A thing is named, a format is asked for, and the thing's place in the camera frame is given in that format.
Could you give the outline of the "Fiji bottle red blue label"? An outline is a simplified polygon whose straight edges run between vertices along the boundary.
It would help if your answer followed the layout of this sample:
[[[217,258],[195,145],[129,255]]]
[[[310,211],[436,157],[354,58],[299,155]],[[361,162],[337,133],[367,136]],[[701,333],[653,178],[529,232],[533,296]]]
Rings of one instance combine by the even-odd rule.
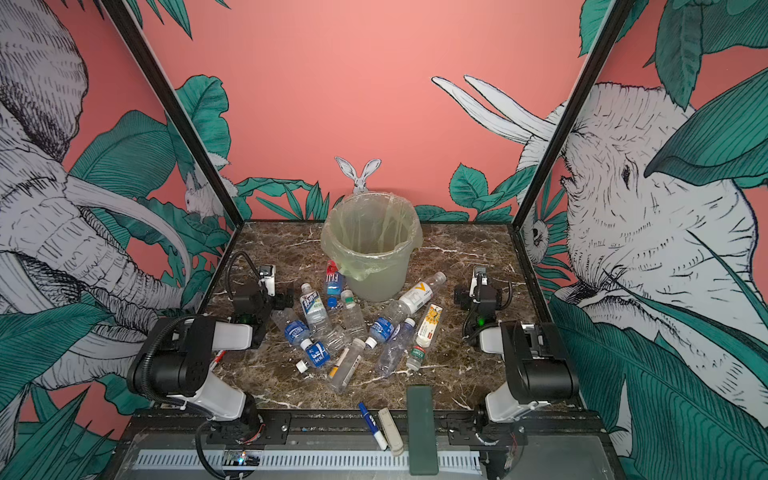
[[[329,260],[326,267],[325,293],[327,307],[334,310],[339,307],[341,293],[344,290],[344,278],[334,261]]]

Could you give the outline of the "clear bottle blue white label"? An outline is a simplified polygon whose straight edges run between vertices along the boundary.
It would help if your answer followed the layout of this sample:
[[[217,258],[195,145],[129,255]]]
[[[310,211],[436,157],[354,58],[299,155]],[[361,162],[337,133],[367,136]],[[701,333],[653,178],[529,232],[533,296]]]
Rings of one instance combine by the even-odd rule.
[[[300,304],[312,337],[316,340],[326,339],[333,325],[320,293],[309,283],[301,285]]]

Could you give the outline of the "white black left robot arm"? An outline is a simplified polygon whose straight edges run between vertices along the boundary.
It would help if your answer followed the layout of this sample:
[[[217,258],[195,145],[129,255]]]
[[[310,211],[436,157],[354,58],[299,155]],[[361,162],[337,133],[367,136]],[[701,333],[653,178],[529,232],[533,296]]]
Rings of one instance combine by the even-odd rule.
[[[127,375],[128,390],[158,404],[190,408],[209,422],[212,436],[250,445],[267,437],[274,422],[253,395],[221,380],[210,368],[216,352],[258,349],[271,315],[293,305],[293,289],[276,289],[276,266],[256,265],[234,253],[225,273],[233,304],[230,320],[202,314],[162,317],[150,330]]]

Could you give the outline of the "white bottle yellow logo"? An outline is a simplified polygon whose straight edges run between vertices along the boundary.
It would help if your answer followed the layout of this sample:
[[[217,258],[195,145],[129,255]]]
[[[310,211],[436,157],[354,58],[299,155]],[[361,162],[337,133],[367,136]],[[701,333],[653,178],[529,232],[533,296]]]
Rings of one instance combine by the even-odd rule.
[[[446,275],[438,271],[425,280],[419,281],[398,299],[393,300],[384,311],[384,316],[394,323],[400,323],[425,306],[435,293],[446,283]]]

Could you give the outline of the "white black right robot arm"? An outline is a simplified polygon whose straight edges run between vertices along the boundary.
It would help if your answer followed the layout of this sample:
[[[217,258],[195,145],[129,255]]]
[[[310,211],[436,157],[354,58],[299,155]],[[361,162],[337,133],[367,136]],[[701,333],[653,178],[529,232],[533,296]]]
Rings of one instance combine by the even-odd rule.
[[[487,282],[454,288],[453,301],[467,313],[462,338],[471,347],[498,355],[505,380],[473,412],[469,441],[495,447],[515,424],[534,411],[574,399],[579,380],[557,327],[551,322],[500,321],[512,288]]]

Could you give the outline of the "bottle orange yellow label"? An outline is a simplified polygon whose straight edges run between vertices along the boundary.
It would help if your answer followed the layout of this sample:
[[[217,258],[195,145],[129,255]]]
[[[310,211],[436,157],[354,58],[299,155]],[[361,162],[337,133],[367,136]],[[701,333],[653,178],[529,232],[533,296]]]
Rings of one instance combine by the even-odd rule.
[[[413,348],[406,360],[406,369],[409,372],[418,371],[426,357],[426,352],[431,346],[442,317],[443,308],[436,304],[430,304],[416,333]]]

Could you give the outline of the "small bottle blue label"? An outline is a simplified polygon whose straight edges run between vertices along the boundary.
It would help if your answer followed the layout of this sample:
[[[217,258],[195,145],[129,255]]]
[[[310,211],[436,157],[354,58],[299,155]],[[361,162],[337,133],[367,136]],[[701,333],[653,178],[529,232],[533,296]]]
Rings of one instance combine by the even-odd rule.
[[[305,339],[300,343],[300,348],[306,354],[305,360],[296,363],[296,369],[300,373],[305,373],[310,368],[323,367],[330,360],[330,354],[322,342]]]

